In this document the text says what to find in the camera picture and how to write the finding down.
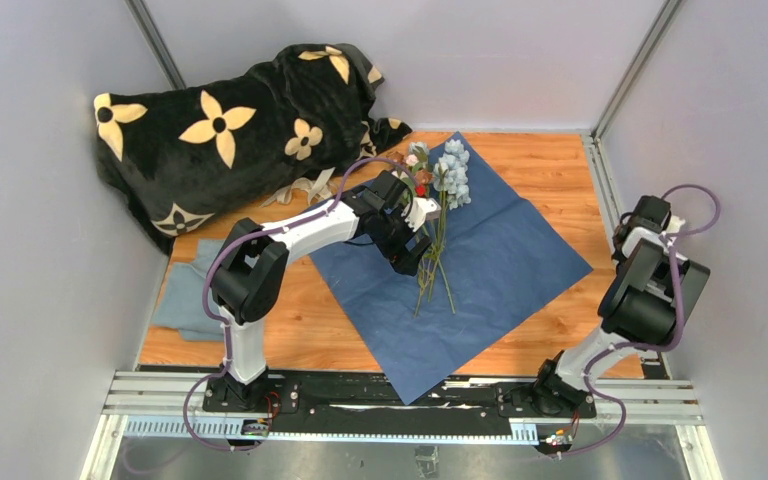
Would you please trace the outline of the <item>blue wrapping paper sheet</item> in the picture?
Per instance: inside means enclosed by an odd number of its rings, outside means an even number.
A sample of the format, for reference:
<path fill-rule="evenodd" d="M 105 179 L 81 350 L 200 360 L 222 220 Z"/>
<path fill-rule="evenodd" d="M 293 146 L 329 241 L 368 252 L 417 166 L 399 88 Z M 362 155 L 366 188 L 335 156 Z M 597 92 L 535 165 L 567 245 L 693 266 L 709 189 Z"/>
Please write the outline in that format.
<path fill-rule="evenodd" d="M 471 201 L 447 215 L 430 301 L 373 246 L 331 245 L 311 260 L 401 402 L 409 405 L 592 271 L 460 133 Z"/>

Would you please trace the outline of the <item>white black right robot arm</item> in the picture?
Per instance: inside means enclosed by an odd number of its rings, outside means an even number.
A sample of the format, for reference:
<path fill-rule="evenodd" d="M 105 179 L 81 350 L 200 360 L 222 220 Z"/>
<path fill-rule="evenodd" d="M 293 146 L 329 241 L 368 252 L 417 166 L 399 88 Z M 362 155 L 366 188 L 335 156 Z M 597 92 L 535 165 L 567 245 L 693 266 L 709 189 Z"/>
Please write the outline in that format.
<path fill-rule="evenodd" d="M 591 386 L 625 357 L 658 351 L 682 333 L 711 275 L 676 250 L 683 220 L 663 197 L 646 195 L 612 240 L 616 277 L 597 309 L 601 323 L 575 347 L 543 363 L 525 400 L 544 417 L 582 414 Z"/>

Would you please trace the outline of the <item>blue fake flower stem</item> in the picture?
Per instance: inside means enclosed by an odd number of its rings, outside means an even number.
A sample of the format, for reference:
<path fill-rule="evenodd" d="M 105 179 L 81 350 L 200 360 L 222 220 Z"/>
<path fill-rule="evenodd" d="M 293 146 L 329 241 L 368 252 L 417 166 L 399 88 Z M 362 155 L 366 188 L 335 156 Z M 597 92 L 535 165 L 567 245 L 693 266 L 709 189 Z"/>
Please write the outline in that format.
<path fill-rule="evenodd" d="M 431 300 L 435 291 L 436 280 L 440 278 L 452 313 L 456 312 L 454 297 L 443 266 L 442 256 L 446 248 L 449 212 L 471 202 L 468 185 L 469 159 L 470 152 L 462 140 L 447 140 L 443 144 L 442 153 L 435 161 L 432 171 L 432 188 L 441 207 L 441 213 L 433 223 L 427 294 L 428 300 Z"/>

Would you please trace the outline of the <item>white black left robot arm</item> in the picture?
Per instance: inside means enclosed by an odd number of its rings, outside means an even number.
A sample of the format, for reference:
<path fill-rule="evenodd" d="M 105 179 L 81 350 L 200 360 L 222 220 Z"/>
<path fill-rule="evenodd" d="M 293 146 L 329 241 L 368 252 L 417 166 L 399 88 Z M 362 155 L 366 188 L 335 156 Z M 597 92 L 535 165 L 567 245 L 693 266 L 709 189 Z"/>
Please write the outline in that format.
<path fill-rule="evenodd" d="M 235 224 L 211 264 L 203 289 L 205 308 L 223 332 L 222 373 L 209 393 L 243 413 L 274 399 L 266 384 L 265 318 L 275 306 L 287 267 L 325 247 L 367 237 L 398 274 L 415 276 L 431 245 L 424 224 L 440 204 L 384 172 L 368 185 L 339 191 L 331 200 L 280 222 Z"/>

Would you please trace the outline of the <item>orange fake flower stem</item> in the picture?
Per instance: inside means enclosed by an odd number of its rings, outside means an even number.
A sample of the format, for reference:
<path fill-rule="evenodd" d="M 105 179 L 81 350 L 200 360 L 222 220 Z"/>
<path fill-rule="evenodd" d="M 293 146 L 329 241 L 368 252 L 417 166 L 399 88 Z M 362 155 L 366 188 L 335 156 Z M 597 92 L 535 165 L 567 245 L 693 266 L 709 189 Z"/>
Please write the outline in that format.
<path fill-rule="evenodd" d="M 416 178 L 419 181 L 416 193 L 423 198 L 434 200 L 440 208 L 440 212 L 436 219 L 427 220 L 426 224 L 421 229 L 421 232 L 431 240 L 431 245 L 419 263 L 417 279 L 419 294 L 414 309 L 415 317 L 419 315 L 423 301 L 431 300 L 433 296 L 440 249 L 442 248 L 443 242 L 441 217 L 444 213 L 444 202 L 440 192 L 434 187 L 432 172 L 428 168 L 421 168 L 416 171 Z"/>

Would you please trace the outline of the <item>pink white fake flower stem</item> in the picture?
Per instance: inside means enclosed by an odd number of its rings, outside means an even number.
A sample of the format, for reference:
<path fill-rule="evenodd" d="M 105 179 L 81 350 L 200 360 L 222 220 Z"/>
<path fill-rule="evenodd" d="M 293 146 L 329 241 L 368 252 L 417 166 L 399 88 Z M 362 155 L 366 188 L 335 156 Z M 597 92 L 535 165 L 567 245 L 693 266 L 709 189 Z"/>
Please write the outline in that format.
<path fill-rule="evenodd" d="M 411 142 L 404 153 L 392 151 L 386 154 L 386 158 L 410 171 L 410 174 L 407 174 L 394 168 L 391 173 L 405 183 L 413 194 L 423 198 L 431 196 L 433 174 L 429 154 L 430 150 L 425 142 Z"/>

